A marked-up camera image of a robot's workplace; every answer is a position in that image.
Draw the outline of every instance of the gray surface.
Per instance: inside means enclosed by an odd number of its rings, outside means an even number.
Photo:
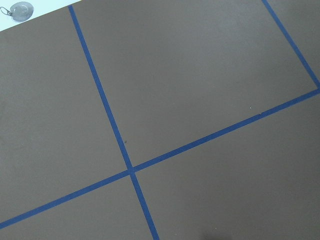
[[[319,4],[271,5],[319,73]],[[74,9],[133,165],[316,88],[261,1]],[[0,43],[2,222],[126,167],[67,8],[0,32]],[[160,239],[320,239],[319,102],[138,172]],[[127,177],[0,239],[152,237]]]
[[[2,222],[126,167],[67,8],[0,42]]]
[[[0,231],[13,240],[148,240],[151,234],[129,178]]]
[[[318,240],[319,102],[138,172],[160,239]]]
[[[261,1],[75,10],[134,165],[315,89]]]
[[[319,79],[320,1],[270,0],[269,2]]]

